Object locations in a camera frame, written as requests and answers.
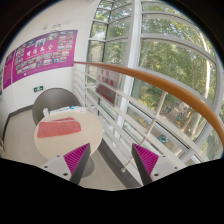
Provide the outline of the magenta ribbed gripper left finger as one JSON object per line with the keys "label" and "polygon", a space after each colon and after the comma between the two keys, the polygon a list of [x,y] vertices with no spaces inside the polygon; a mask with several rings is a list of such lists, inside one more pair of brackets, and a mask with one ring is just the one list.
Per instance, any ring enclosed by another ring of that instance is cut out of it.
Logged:
{"label": "magenta ribbed gripper left finger", "polygon": [[56,176],[79,184],[90,156],[90,144],[80,146],[65,155],[56,155],[42,169]]}

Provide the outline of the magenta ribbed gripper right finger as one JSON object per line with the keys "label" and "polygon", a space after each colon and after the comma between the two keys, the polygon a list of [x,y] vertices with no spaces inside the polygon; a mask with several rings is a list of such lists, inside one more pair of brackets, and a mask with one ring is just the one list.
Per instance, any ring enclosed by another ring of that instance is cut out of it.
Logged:
{"label": "magenta ribbed gripper right finger", "polygon": [[137,144],[132,144],[132,156],[143,185],[148,185],[179,170],[179,167],[165,155],[157,155]]}

